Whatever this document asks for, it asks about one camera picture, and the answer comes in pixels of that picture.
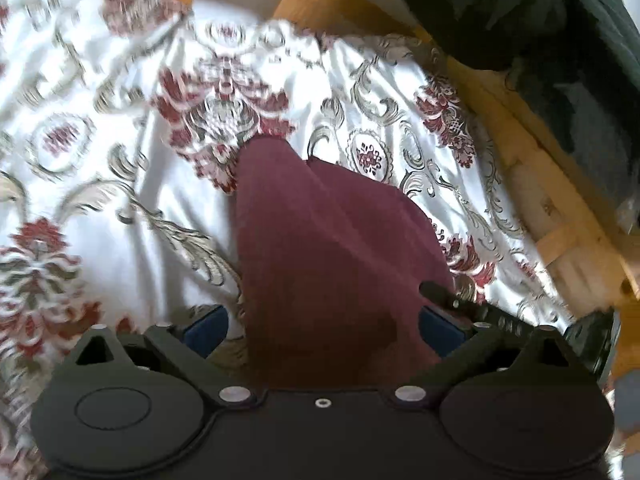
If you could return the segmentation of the maroon long-sleeve sweater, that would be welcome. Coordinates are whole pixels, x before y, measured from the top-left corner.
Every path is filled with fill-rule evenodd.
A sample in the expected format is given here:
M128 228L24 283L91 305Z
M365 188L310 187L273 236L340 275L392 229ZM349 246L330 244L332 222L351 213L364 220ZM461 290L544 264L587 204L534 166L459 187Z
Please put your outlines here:
M393 386L438 362L419 287L452 277L427 215L397 188L257 138L240 151L235 226L258 382Z

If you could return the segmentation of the white floral damask bedspread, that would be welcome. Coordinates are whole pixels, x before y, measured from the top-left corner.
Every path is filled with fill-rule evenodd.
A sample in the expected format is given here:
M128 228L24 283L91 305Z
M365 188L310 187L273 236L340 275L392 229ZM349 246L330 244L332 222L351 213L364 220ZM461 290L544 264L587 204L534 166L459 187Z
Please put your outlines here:
M399 188L462 295L570 325L434 47L220 4L1 0L3 478L43 475L32 404L88 328L238 310L236 156L261 134Z

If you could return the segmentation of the dark green hanging garment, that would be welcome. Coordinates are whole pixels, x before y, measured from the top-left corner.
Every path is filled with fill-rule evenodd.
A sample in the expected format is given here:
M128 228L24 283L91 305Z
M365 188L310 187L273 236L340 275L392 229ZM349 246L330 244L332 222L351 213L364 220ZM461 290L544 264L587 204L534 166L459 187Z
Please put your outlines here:
M639 203L639 32L622 0L405 0L436 44L510 85L613 208Z

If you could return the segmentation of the wooden bed frame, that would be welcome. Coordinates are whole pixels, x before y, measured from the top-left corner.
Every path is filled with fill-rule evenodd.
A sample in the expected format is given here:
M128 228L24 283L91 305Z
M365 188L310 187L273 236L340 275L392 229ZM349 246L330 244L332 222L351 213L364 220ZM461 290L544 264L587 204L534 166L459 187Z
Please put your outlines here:
M181 0L185 4L193 0ZM430 39L408 18L369 0L219 0L262 18L282 18L322 32L398 34ZM613 209L503 75L450 58L447 72L463 102L480 115L506 170L511 196L533 232L542 261L577 314L614 306L622 333L616 377L639 368L639 232L625 233Z

